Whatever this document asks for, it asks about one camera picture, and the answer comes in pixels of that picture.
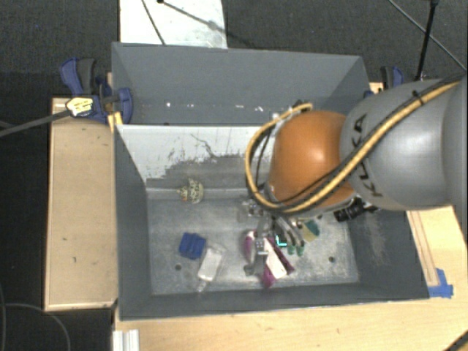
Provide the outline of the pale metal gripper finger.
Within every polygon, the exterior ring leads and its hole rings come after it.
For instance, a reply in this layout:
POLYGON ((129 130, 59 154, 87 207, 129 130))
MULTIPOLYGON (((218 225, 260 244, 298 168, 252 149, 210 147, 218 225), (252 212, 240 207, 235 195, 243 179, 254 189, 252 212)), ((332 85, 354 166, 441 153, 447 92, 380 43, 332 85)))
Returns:
POLYGON ((262 275, 268 258, 264 239, 246 237, 244 252, 248 260, 244 266, 244 273, 246 275, 262 275))

